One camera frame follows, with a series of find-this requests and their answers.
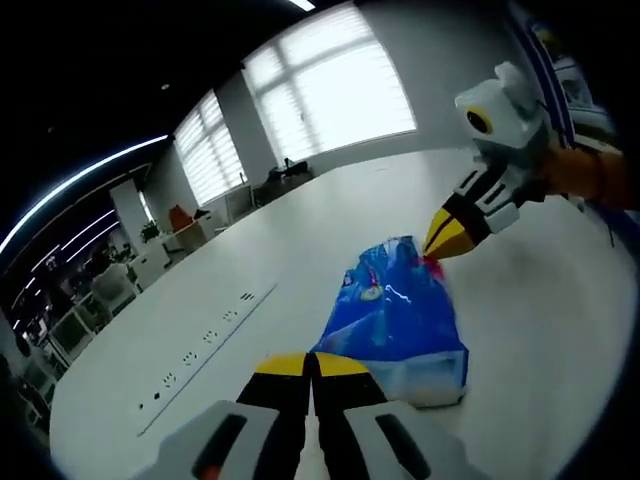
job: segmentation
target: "power outlet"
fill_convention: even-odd
[[[225,313],[222,316],[222,319],[226,322],[231,322],[232,320],[235,320],[236,318],[238,318],[238,312],[236,312],[235,310],[228,310],[227,313]]]
[[[147,391],[135,405],[135,428],[137,436],[144,434],[156,418],[207,361],[225,344],[242,323],[275,289],[270,284],[262,290],[246,291],[230,304],[225,305],[222,313],[213,316],[207,330],[194,337],[193,347],[179,357],[175,366],[158,383],[158,387]]]
[[[171,388],[178,381],[178,377],[176,377],[172,372],[167,373],[162,379],[162,383],[165,388]]]
[[[191,367],[195,365],[197,361],[198,361],[198,354],[195,352],[189,352],[184,357],[182,357],[182,363],[186,367]]]
[[[215,332],[213,330],[207,330],[207,332],[203,335],[202,340],[204,340],[208,344],[212,344],[213,342],[216,341],[217,337],[218,337],[218,332]]]

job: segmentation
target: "window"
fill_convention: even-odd
[[[391,60],[353,5],[271,41],[244,72],[281,160],[416,130]]]
[[[244,183],[240,158],[212,91],[178,128],[176,144],[199,206]]]

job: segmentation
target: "blue plastic bag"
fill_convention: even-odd
[[[366,250],[347,270],[315,352],[361,361],[389,399],[416,406],[457,403],[469,351],[437,263],[410,236]]]

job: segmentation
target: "table surface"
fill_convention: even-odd
[[[244,218],[164,275],[82,352],[58,384],[51,453],[71,479],[124,479],[169,433],[235,399],[267,355],[307,350],[344,270],[390,236],[423,237],[471,165],[468,150],[399,155],[333,170]],[[623,361],[635,266],[562,198],[443,261],[471,352],[461,405],[426,411],[496,479],[548,478],[598,418]],[[186,388],[136,437],[131,407],[191,348],[193,331],[246,286],[278,282]]]

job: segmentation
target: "ceiling light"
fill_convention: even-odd
[[[53,252],[55,252],[59,248],[60,245],[56,245],[55,247],[53,247],[49,253],[47,253],[38,263],[36,263],[36,265],[31,269],[31,272],[35,272],[36,268],[38,268],[42,262],[49,258],[53,254]]]
[[[147,145],[151,145],[153,143],[161,142],[162,140],[165,140],[167,137],[168,137],[168,135],[163,135],[161,137],[153,138],[151,140],[147,140],[146,142],[139,143],[138,145],[134,145],[133,147],[126,148],[126,149],[122,150],[121,152],[115,153],[115,154],[111,155],[110,157],[105,158],[104,160],[100,160],[98,163],[94,163],[90,167],[85,168],[81,172],[76,173],[73,177],[71,177],[68,180],[65,180],[64,182],[62,182],[56,188],[54,188],[49,193],[47,193],[43,198],[41,198],[38,201],[38,203],[36,203],[33,207],[31,207],[31,209],[24,215],[24,217],[22,217],[20,220],[18,220],[18,223],[15,224],[15,226],[11,229],[11,231],[9,232],[7,237],[2,241],[2,243],[0,243],[0,253],[2,253],[5,248],[7,248],[7,245],[9,244],[11,239],[13,237],[15,237],[16,233],[18,233],[18,231],[22,227],[24,227],[24,225],[29,221],[29,219],[31,217],[33,217],[38,212],[38,210],[40,210],[47,203],[49,203],[55,197],[60,195],[68,187],[70,187],[71,185],[76,183],[82,177],[84,177],[85,175],[88,175],[89,173],[93,172],[97,168],[100,168],[103,165],[106,165],[107,163],[111,162],[112,160],[115,160],[116,158],[120,158],[123,155],[126,155],[127,153],[131,153],[131,152],[133,152],[135,150],[138,150],[139,148],[146,147]]]
[[[297,5],[298,7],[303,9],[305,12],[310,12],[311,10],[316,8],[316,6],[313,3],[308,2],[307,0],[289,0],[289,1],[294,5]]]
[[[96,235],[91,240],[89,240],[87,243],[85,243],[84,246],[82,246],[80,248],[80,250],[78,250],[76,253],[74,253],[73,255],[71,255],[69,257],[69,259],[67,260],[66,263],[69,263],[71,260],[73,260],[76,257],[76,255],[78,255],[81,251],[83,251],[85,248],[87,248],[89,245],[91,245],[93,242],[95,242],[98,239],[98,237],[100,237],[100,235],[103,235],[103,234],[107,233],[109,230],[111,230],[113,227],[115,227],[119,223],[120,222],[116,222],[116,223],[114,223],[112,225],[109,225],[107,228],[105,228],[103,231],[101,231],[98,235]]]
[[[71,245],[73,243],[73,241],[75,239],[77,239],[80,235],[82,235],[84,232],[86,232],[87,230],[89,230],[91,227],[93,227],[96,223],[98,223],[100,220],[102,220],[104,217],[106,217],[107,215],[111,214],[115,212],[115,209],[113,210],[109,210],[107,213],[105,213],[103,216],[101,216],[98,220],[96,220],[95,222],[93,222],[91,225],[89,225],[88,227],[85,227],[84,230],[82,230],[79,234],[77,234],[75,237],[73,237],[71,240],[69,240],[67,243],[65,243],[64,247],[62,247],[62,250],[64,250],[65,248],[67,248],[69,245]]]

